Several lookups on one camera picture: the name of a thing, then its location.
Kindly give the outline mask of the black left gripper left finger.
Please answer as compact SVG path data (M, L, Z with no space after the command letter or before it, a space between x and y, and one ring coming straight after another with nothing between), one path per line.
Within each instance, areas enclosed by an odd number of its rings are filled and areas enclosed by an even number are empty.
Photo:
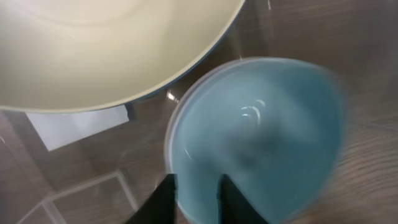
M175 174L167 174L139 210L125 224L174 224Z

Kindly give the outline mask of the light blue bowl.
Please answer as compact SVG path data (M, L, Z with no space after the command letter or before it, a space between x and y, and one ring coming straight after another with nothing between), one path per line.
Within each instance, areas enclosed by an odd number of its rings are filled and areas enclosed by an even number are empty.
M191 223L218 223L227 174L262 218L281 223L317 197L344 133L345 103L328 69L272 57L221 65L187 90L167 127L178 207Z

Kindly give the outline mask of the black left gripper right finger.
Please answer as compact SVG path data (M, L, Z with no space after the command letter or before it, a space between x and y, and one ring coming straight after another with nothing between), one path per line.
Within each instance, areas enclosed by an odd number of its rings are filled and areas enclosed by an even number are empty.
M218 211L219 224L268 224L226 174L218 183Z

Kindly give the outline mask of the cream large bowl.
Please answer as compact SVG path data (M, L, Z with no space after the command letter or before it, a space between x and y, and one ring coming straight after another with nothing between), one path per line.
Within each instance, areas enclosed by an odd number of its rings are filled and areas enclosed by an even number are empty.
M1 108L74 113L148 95L223 38L242 0L1 2Z

